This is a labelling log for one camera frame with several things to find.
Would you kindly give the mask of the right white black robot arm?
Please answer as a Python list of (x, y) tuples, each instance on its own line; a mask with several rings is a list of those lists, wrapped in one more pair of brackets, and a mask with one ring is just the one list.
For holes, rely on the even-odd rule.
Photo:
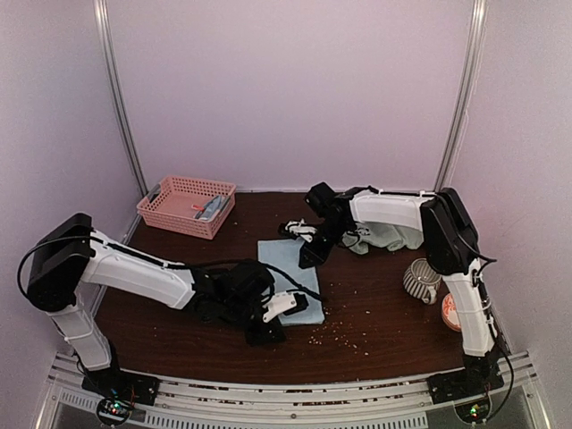
[(484, 265), (492, 259), (481, 254), (478, 232), (456, 190), (394, 192), (367, 186), (336, 192), (320, 182), (305, 201), (322, 223), (299, 252), (301, 268), (322, 265), (342, 236), (356, 231), (360, 223), (421, 232), (425, 258), (442, 276), (457, 306), (464, 350), (458, 387), (474, 395), (492, 380), (500, 348), (482, 279)]

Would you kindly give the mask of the blue polka dot striped towel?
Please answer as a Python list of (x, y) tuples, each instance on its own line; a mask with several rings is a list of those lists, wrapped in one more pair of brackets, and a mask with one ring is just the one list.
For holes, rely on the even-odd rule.
[(216, 214), (229, 204), (231, 200), (230, 196), (216, 195), (208, 200), (202, 206), (193, 206), (196, 210), (194, 214), (194, 219), (204, 222), (210, 222), (216, 217)]

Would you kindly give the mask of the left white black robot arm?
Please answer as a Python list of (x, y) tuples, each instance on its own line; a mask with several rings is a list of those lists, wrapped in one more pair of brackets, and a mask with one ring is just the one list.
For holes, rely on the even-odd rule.
[(80, 302), (81, 284), (119, 290), (178, 312), (240, 328), (249, 345), (283, 341), (280, 316), (297, 300), (278, 291), (280, 269), (252, 259), (188, 264), (128, 247), (77, 213), (51, 230), (19, 262), (23, 297), (46, 313), (79, 358), (82, 370), (110, 397), (129, 387), (116, 346)]

